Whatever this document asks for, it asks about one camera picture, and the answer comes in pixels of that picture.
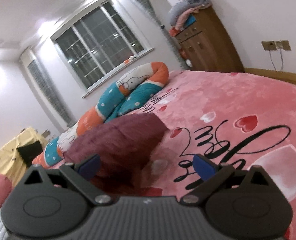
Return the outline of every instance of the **window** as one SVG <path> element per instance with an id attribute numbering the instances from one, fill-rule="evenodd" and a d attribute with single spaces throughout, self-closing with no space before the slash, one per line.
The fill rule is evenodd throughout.
<path id="1" fill-rule="evenodd" d="M 110 2 L 82 17 L 56 42 L 87 88 L 144 50 Z"/>

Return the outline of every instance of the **wooden bed frame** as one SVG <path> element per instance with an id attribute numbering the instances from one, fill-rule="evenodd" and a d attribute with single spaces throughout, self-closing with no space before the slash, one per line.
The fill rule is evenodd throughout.
<path id="1" fill-rule="evenodd" d="M 264 76 L 269 78 L 274 78 L 278 80 L 282 80 L 291 84 L 296 85 L 296 74 L 289 73 L 289 72 L 276 72 L 274 70 L 267 70 L 267 69 L 259 69 L 259 68 L 244 68 L 246 73 Z"/>

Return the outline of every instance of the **curtain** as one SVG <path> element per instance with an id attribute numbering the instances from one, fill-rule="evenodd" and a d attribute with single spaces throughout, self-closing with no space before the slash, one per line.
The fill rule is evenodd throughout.
<path id="1" fill-rule="evenodd" d="M 179 53 L 176 43 L 174 42 L 173 38 L 170 36 L 167 29 L 164 27 L 164 25 L 161 23 L 161 21 L 159 20 L 159 18 L 155 14 L 155 10 L 152 7 L 150 1 L 149 0 L 131 0 L 131 1 L 137 7 L 139 7 L 141 10 L 143 9 L 144 12 L 149 16 L 149 18 L 151 18 L 155 22 L 155 24 L 157 24 L 161 28 L 161 31 L 162 31 L 169 47 L 171 48 L 171 50 L 173 51 L 173 53 L 176 55 L 177 59 L 179 60 L 181 68 L 183 70 L 188 69 L 188 66 L 187 66 L 185 60 L 181 57 L 181 55 Z"/>
<path id="2" fill-rule="evenodd" d="M 61 101 L 61 98 L 56 91 L 55 85 L 50 79 L 48 73 L 43 69 L 43 66 L 38 62 L 38 60 L 34 59 L 27 68 L 47 100 L 58 112 L 61 118 L 67 123 L 67 127 L 70 128 L 74 126 L 76 122 L 73 120 L 73 118 L 71 118 L 69 112 L 67 111 L 64 103 Z"/>

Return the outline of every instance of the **ceiling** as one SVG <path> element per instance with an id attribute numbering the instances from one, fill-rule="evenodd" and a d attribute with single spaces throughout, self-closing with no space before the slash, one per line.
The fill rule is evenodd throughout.
<path id="1" fill-rule="evenodd" d="M 18 59 L 45 22 L 69 15 L 82 1 L 0 0 L 0 61 Z"/>

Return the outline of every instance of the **maroon pillow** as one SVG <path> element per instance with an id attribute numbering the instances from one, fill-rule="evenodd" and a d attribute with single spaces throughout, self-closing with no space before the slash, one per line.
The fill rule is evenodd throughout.
<path id="1" fill-rule="evenodd" d="M 79 163 L 94 154 L 102 162 L 98 178 L 138 187 L 140 173 L 168 128 L 155 114 L 124 115 L 78 137 L 65 162 Z"/>

